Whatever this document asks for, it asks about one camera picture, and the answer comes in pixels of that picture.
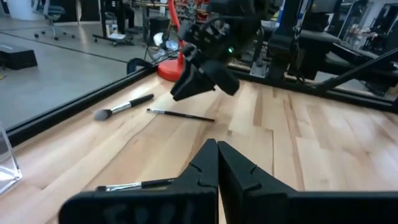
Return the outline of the fluffy grey powder brush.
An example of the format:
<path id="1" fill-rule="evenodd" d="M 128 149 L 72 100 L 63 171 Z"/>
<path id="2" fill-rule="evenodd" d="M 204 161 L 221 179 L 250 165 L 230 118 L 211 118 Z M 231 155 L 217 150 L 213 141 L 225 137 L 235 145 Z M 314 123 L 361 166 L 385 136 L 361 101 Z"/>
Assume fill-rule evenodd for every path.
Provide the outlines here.
<path id="1" fill-rule="evenodd" d="M 134 100 L 128 101 L 124 104 L 115 106 L 110 109 L 98 110 L 94 113 L 94 119 L 96 121 L 106 121 L 107 119 L 109 119 L 110 117 L 115 115 L 116 113 L 139 106 L 143 103 L 146 103 L 146 102 L 152 100 L 153 98 L 154 98 L 154 94 L 149 94 L 149 95 L 145 95 L 140 98 L 136 98 Z"/>

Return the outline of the small black makeup brush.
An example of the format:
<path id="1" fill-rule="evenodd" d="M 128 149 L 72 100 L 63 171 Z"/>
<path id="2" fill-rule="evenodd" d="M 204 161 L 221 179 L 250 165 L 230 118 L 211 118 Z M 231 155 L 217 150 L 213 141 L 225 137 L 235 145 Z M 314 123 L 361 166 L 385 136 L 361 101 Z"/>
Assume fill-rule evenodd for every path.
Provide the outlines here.
<path id="1" fill-rule="evenodd" d="M 100 185 L 95 188 L 96 191 L 112 192 L 120 190 L 137 190 L 137 189 L 148 189 L 157 188 L 170 185 L 175 178 L 169 179 L 157 179 L 157 180 L 146 180 L 142 182 L 133 182 L 130 184 L 119 184 L 119 185 Z"/>

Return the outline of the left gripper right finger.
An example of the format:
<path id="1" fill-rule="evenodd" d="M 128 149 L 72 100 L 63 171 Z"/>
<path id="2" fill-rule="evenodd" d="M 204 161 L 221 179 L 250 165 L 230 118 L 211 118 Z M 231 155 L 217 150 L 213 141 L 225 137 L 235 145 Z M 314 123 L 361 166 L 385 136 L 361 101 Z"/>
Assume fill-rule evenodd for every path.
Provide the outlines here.
<path id="1" fill-rule="evenodd" d="M 276 179 L 227 142 L 218 143 L 218 177 L 227 224 L 288 224 L 289 194 Z"/>

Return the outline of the grey metal bracket plate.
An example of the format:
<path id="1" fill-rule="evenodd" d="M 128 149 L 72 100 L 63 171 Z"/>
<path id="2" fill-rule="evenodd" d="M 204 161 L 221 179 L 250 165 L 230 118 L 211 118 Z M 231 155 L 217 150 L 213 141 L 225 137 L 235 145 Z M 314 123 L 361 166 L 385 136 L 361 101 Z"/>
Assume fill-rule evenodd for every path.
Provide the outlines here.
<path id="1" fill-rule="evenodd" d="M 253 62 L 249 74 L 254 77 L 265 78 L 268 74 L 269 63 L 265 61 L 255 61 Z"/>

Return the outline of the black aluminium table frame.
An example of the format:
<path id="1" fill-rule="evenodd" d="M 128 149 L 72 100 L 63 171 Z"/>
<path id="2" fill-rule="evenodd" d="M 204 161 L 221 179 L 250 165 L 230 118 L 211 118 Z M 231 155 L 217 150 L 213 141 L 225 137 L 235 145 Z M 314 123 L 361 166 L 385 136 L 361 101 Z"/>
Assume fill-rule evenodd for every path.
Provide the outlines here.
<path id="1" fill-rule="evenodd" d="M 71 100 L 68 103 L 46 111 L 36 117 L 22 122 L 21 124 L 7 129 L 6 133 L 11 145 L 17 146 L 22 142 L 50 129 L 58 123 L 61 123 L 62 121 L 65 121 L 66 119 L 71 118 L 83 110 L 97 104 L 105 98 L 121 91 L 133 83 L 136 83 L 145 77 L 151 76 L 157 71 L 158 67 L 158 63 L 144 67 L 136 72 L 128 74 L 125 78 L 89 92 L 75 100 Z M 308 85 L 304 85 L 295 82 L 293 78 L 289 77 L 285 77 L 283 81 L 255 77 L 250 75 L 247 70 L 244 70 L 239 66 L 229 65 L 227 66 L 227 71 L 231 72 L 240 80 L 398 114 L 398 97 L 392 101 L 378 96 L 371 96 L 364 93 L 339 89 L 334 82 L 338 82 L 339 84 L 347 82 L 348 79 L 344 75 L 340 75 L 340 77 L 337 78 L 332 78 L 323 83 L 309 83 Z"/>

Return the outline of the low wheeled dolly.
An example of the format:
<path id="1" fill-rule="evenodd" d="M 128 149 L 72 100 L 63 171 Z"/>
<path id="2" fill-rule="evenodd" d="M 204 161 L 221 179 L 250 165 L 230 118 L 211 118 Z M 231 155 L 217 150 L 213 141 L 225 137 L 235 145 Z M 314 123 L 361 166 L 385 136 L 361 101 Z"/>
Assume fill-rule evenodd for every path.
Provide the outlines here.
<path id="1" fill-rule="evenodd" d="M 116 34 L 113 33 L 109 36 L 102 36 L 102 35 L 92 35 L 94 42 L 97 42 L 99 39 L 101 40 L 106 40 L 108 42 L 111 42 L 114 47 L 118 45 L 134 45 L 133 38 L 130 36 L 127 36 L 126 34 Z"/>

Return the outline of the thin black eyeliner brush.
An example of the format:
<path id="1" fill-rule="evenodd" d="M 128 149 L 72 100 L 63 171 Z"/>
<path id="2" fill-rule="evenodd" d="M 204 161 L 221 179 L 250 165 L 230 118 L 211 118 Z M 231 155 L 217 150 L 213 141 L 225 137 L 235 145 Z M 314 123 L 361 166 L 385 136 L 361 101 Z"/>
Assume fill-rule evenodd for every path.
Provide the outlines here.
<path id="1" fill-rule="evenodd" d="M 200 121 L 207 121 L 207 122 L 212 122 L 212 123 L 215 122 L 215 119 L 205 118 L 205 117 L 201 117 L 201 116 L 195 116 L 195 115 L 191 115 L 191 114 L 183 114 L 183 113 L 178 113 L 178 112 L 173 112 L 173 111 L 159 110 L 159 109 L 153 109 L 153 108 L 147 108 L 146 111 L 151 112 L 151 113 L 157 113 L 157 114 L 165 114 L 168 116 L 197 119 Z"/>

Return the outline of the black floor box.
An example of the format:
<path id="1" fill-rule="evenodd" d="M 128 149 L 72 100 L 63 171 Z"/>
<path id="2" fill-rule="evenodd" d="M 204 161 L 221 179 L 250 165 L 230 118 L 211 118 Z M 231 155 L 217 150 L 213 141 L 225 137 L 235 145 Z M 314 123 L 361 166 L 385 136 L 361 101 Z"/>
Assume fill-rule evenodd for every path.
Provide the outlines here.
<path id="1" fill-rule="evenodd" d="M 37 59 L 31 49 L 18 46 L 0 45 L 0 65 L 12 70 L 36 67 Z"/>

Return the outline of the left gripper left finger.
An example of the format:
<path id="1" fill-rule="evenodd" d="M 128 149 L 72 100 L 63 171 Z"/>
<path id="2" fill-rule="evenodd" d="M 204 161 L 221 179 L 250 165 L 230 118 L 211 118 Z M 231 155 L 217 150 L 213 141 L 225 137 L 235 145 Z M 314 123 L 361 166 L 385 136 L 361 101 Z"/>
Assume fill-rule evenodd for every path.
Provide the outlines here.
<path id="1" fill-rule="evenodd" d="M 172 182 L 170 189 L 218 187 L 218 144 L 207 139 L 185 170 Z"/>

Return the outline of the grey office chair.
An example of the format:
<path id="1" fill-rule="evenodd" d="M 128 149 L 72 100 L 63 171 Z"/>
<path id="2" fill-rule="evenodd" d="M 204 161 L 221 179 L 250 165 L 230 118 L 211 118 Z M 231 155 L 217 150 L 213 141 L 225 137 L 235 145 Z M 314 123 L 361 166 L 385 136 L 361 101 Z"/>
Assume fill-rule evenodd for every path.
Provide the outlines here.
<path id="1" fill-rule="evenodd" d="M 63 35 L 69 35 L 73 39 L 76 38 L 75 34 L 55 27 L 55 22 L 58 21 L 62 15 L 66 14 L 62 6 L 51 4 L 51 0 L 31 0 L 31 9 L 34 14 L 42 16 L 48 22 L 48 29 L 52 31 L 54 40 L 59 40 L 59 32 Z"/>

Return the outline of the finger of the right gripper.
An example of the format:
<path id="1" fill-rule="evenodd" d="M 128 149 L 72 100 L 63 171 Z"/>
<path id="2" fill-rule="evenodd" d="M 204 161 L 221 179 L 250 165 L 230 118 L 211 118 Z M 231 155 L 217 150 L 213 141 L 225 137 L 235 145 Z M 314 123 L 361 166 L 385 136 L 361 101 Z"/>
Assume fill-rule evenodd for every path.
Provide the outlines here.
<path id="1" fill-rule="evenodd" d="M 170 93 L 173 100 L 180 101 L 205 92 L 205 81 L 197 68 L 189 61 L 185 61 L 183 72 L 175 82 Z"/>
<path id="2" fill-rule="evenodd" d="M 212 68 L 208 67 L 202 67 L 201 70 L 202 70 L 202 78 L 206 82 L 206 87 L 210 91 L 215 91 L 215 85 L 216 85 L 214 81 L 215 71 Z"/>

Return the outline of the clear acrylic organizer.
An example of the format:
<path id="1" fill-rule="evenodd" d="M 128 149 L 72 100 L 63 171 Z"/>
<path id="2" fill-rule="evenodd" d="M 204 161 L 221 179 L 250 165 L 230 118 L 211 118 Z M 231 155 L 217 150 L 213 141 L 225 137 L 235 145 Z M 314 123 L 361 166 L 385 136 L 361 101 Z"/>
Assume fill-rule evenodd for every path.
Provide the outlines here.
<path id="1" fill-rule="evenodd" d="M 13 147 L 0 122 L 0 196 L 11 189 L 22 177 Z"/>

